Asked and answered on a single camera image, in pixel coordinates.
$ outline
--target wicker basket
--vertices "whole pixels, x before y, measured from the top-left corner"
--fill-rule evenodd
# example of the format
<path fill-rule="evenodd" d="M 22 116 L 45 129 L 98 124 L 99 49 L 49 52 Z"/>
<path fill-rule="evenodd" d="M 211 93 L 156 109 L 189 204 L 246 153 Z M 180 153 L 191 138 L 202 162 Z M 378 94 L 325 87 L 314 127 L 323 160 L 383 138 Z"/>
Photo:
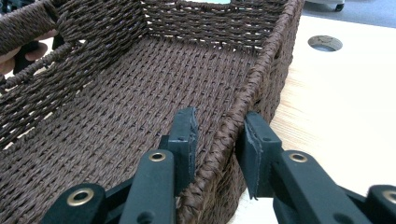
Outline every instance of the wicker basket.
<path fill-rule="evenodd" d="M 82 182 L 110 189 L 197 107 L 196 177 L 178 223 L 226 223 L 245 189 L 233 145 L 271 120 L 302 0 L 43 0 L 0 18 L 0 55 L 57 29 L 65 44 L 0 79 L 0 222 L 38 222 Z M 45 65 L 49 69 L 37 73 Z"/>

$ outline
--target wooden table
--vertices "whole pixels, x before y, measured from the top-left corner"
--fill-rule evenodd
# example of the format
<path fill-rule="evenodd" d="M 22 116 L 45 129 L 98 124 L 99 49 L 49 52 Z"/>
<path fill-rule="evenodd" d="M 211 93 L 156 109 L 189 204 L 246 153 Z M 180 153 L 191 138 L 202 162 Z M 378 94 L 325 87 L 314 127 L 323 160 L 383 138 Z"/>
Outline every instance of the wooden table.
<path fill-rule="evenodd" d="M 338 38 L 336 52 L 312 49 Z M 314 156 L 340 186 L 366 195 L 396 186 L 396 29 L 301 17 L 294 59 L 271 127 L 283 148 Z M 277 223 L 272 200 L 245 193 L 230 223 Z"/>

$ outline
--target hand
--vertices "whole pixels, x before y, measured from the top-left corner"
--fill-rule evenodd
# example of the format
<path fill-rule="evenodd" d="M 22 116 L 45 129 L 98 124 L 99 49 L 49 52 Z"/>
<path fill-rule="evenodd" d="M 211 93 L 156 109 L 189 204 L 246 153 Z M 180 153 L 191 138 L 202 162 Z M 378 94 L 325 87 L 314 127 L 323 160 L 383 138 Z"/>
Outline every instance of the hand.
<path fill-rule="evenodd" d="M 40 36 L 39 38 L 36 38 L 35 40 L 37 40 L 37 41 L 44 40 L 44 39 L 54 37 L 56 35 L 57 35 L 57 31 L 52 30 L 52 31 L 49 31 L 48 33 Z M 9 53 L 7 53 L 5 55 L 0 55 L 0 75 L 5 75 L 5 74 L 9 73 L 10 71 L 12 71 L 12 69 L 14 69 L 14 66 L 15 66 L 14 56 L 18 53 L 18 51 L 20 51 L 20 49 L 21 48 L 17 48 L 17 49 L 10 51 Z M 27 53 L 25 55 L 25 58 L 27 61 L 35 61 L 37 59 L 40 59 L 41 57 L 44 56 L 44 54 L 46 54 L 47 49 L 48 49 L 48 47 L 46 44 L 38 43 L 38 49 Z"/>

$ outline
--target metal rivet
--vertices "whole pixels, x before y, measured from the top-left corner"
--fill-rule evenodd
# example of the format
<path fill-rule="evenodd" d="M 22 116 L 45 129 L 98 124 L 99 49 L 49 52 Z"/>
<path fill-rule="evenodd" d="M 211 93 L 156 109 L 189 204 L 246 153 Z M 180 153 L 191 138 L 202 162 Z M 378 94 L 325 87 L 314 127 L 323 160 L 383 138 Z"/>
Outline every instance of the metal rivet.
<path fill-rule="evenodd" d="M 391 203 L 396 203 L 396 190 L 384 190 L 382 195 Z"/>
<path fill-rule="evenodd" d="M 89 188 L 77 189 L 67 198 L 67 204 L 70 206 L 80 206 L 89 202 L 93 198 L 93 190 Z"/>
<path fill-rule="evenodd" d="M 292 161 L 297 161 L 297 162 L 306 162 L 308 161 L 308 158 L 300 153 L 291 153 L 289 155 L 289 157 L 291 158 Z"/>
<path fill-rule="evenodd" d="M 149 155 L 148 158 L 151 161 L 163 161 L 163 160 L 165 160 L 166 156 L 165 156 L 165 154 L 163 154 L 161 152 L 156 152 L 156 153 Z"/>

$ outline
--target tabletop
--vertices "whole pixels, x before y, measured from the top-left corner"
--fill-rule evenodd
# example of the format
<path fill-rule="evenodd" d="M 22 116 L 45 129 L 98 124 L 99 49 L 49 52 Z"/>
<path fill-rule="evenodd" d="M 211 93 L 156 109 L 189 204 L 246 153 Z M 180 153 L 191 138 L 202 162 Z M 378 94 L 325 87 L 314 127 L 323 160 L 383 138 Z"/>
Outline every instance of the tabletop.
<path fill-rule="evenodd" d="M 311 48 L 329 35 L 343 47 Z M 396 29 L 302 16 L 271 127 L 285 149 L 316 158 L 340 186 L 366 195 L 396 186 Z M 230 223 L 277 223 L 271 199 L 245 192 Z"/>

